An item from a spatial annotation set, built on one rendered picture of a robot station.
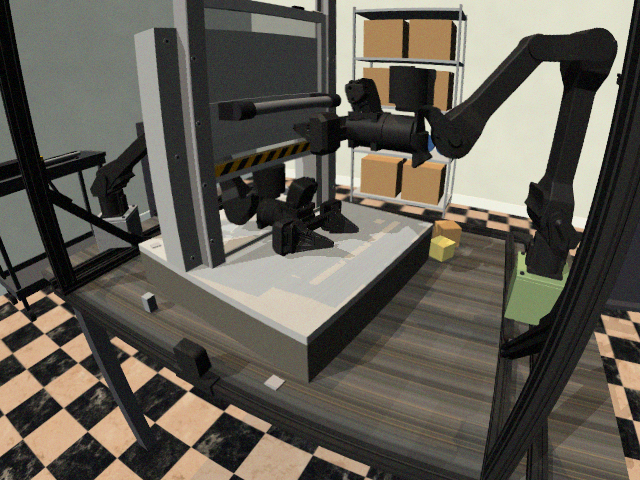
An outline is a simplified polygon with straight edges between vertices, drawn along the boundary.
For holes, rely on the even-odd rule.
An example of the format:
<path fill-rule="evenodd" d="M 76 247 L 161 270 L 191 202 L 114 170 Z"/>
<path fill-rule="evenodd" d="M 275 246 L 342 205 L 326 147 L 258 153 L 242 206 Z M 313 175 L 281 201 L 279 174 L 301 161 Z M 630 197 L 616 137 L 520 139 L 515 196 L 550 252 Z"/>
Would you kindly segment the yellow cube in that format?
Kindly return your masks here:
<path fill-rule="evenodd" d="M 429 256 L 443 262 L 454 255 L 456 242 L 443 236 L 431 239 Z"/>

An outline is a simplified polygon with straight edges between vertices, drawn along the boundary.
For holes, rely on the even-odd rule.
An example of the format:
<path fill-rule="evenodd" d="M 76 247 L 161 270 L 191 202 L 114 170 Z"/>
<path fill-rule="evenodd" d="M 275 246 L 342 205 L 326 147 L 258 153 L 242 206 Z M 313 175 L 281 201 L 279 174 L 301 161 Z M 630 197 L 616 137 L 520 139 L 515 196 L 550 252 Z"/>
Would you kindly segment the brown cardboard box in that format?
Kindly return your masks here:
<path fill-rule="evenodd" d="M 453 220 L 435 221 L 433 238 L 444 236 L 456 242 L 455 247 L 459 247 L 462 228 Z"/>

